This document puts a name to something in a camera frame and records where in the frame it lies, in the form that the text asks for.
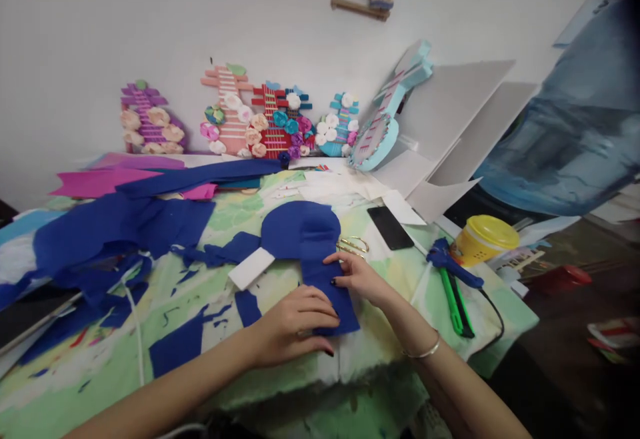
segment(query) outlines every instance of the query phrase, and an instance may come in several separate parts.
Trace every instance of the blue glue gun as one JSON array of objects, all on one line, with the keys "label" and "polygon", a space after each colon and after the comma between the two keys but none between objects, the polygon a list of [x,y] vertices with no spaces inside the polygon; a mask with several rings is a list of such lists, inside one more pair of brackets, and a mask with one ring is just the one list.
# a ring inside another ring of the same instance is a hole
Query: blue glue gun
[{"label": "blue glue gun", "polygon": [[482,278],[474,276],[460,264],[455,262],[449,252],[449,243],[446,238],[436,239],[433,246],[431,246],[431,249],[429,249],[427,261],[437,268],[446,269],[449,271],[449,274],[457,277],[471,288],[480,289],[485,284],[485,281],[482,280]]}]

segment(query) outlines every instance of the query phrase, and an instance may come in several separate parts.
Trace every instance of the light blue guitar decoration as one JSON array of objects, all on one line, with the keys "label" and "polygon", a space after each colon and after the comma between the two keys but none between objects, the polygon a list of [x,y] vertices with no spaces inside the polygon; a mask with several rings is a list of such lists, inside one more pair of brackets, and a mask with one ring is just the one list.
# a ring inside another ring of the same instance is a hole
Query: light blue guitar decoration
[{"label": "light blue guitar decoration", "polygon": [[427,60],[430,50],[431,45],[422,39],[402,56],[393,78],[373,98],[375,114],[358,133],[349,156],[349,166],[370,171],[389,154],[398,138],[398,122],[395,120],[398,106],[408,91],[432,74],[433,63]]},{"label": "light blue guitar decoration", "polygon": [[349,133],[353,133],[355,136],[355,131],[358,130],[357,121],[354,121],[349,115],[356,115],[360,112],[360,109],[358,108],[358,101],[350,93],[338,93],[333,98],[334,101],[331,102],[330,106],[337,109],[338,114],[322,116],[320,122],[316,125],[315,144],[327,156],[340,157],[345,155],[343,154],[343,148],[348,143]]}]

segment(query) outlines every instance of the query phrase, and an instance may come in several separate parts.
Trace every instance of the white wall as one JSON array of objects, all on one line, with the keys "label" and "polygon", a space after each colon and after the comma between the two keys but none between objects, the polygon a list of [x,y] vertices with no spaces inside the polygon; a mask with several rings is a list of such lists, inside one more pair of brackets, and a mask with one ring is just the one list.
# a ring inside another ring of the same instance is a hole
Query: white wall
[{"label": "white wall", "polygon": [[121,151],[127,81],[158,88],[202,150],[209,57],[244,65],[253,84],[298,84],[315,120],[344,89],[366,104],[421,37],[437,63],[515,58],[509,79],[539,82],[583,1],[396,0],[382,23],[330,0],[0,0],[0,199],[36,207],[56,172]]}]

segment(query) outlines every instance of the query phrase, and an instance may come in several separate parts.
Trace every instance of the hand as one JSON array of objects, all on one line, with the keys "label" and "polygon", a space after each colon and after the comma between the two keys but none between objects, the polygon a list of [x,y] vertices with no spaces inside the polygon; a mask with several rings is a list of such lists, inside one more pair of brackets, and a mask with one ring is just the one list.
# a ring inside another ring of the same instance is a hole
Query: hand
[{"label": "hand", "polygon": [[255,353],[254,367],[277,366],[313,351],[333,357],[331,343],[322,336],[310,336],[315,328],[336,328],[340,324],[324,292],[298,286],[267,314],[246,328]]},{"label": "hand", "polygon": [[325,258],[323,262],[329,264],[337,260],[342,261],[340,266],[345,275],[335,278],[336,286],[353,289],[376,307],[382,307],[384,301],[395,293],[395,289],[360,256],[340,251]]}]

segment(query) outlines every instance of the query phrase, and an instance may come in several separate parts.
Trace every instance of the yellow lid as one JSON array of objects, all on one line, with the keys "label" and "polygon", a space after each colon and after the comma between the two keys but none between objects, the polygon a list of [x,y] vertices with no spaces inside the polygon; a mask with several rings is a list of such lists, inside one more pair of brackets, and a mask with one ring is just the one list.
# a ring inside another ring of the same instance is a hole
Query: yellow lid
[{"label": "yellow lid", "polygon": [[503,220],[493,216],[472,216],[467,220],[469,228],[490,244],[504,249],[516,249],[520,245],[517,231]]}]

